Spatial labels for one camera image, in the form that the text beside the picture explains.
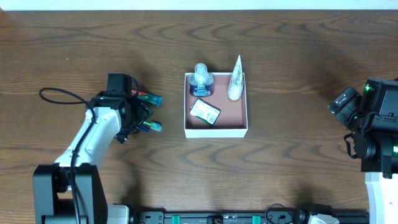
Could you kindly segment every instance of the green connector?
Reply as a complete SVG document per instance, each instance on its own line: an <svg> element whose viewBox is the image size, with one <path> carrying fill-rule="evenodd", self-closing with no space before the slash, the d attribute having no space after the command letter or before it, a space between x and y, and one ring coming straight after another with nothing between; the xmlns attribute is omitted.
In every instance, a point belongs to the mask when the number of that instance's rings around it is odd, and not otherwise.
<svg viewBox="0 0 398 224"><path fill-rule="evenodd" d="M172 216L172 224L180 224L180 216L179 215Z"/></svg>
<svg viewBox="0 0 398 224"><path fill-rule="evenodd" d="M261 224L261 217L259 215L253 215L252 224Z"/></svg>

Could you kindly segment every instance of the small packet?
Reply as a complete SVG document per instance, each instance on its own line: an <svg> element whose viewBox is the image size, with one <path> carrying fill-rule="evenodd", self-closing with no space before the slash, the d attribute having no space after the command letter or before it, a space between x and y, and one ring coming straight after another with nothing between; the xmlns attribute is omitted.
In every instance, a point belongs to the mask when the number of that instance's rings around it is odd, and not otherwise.
<svg viewBox="0 0 398 224"><path fill-rule="evenodd" d="M137 90L131 90L131 95L135 95ZM138 92L138 98L140 100L144 100L148 103L152 103L153 105L160 106L162 104L163 96L151 95L148 93L143 93L141 91Z"/></svg>
<svg viewBox="0 0 398 224"><path fill-rule="evenodd" d="M213 125L214 122L216 122L220 111L208 105L203 100L198 99L192 105L190 114L204 120L204 122L208 123L209 125Z"/></svg>

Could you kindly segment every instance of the wooden table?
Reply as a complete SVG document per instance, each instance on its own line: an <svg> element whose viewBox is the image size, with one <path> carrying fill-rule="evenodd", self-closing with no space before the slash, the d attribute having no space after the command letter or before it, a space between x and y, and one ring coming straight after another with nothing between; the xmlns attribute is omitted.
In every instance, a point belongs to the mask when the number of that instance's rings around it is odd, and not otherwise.
<svg viewBox="0 0 398 224"><path fill-rule="evenodd" d="M82 105L123 72L164 97L160 133L113 141L100 171L109 203L176 210L264 210L316 202L368 208L360 161L327 105L368 77L398 77L396 11L2 12L0 223L32 223L32 174L71 143ZM186 139L183 74L231 71L242 56L244 139ZM66 96L52 95L57 100Z"/></svg>

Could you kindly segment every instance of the white wall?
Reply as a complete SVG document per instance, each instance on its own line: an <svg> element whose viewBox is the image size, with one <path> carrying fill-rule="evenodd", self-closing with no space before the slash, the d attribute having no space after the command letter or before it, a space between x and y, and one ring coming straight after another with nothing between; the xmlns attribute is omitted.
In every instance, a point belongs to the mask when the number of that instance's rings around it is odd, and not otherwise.
<svg viewBox="0 0 398 224"><path fill-rule="evenodd" d="M398 9L398 0L0 0L3 10Z"/></svg>

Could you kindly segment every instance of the white box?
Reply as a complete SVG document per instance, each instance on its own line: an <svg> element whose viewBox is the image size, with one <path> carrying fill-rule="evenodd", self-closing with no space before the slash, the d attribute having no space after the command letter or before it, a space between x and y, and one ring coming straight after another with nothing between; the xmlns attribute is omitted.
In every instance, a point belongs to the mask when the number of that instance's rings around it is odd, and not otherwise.
<svg viewBox="0 0 398 224"><path fill-rule="evenodd" d="M206 124L199 118L190 115L190 108L198 97L192 96L188 77L184 81L184 131L187 138L243 138L248 131L248 108L246 103L246 80L243 73L243 92L238 102L228 100L227 89L231 79L231 72L212 72L215 82L214 93L200 99L219 109L220 115L213 126Z"/></svg>

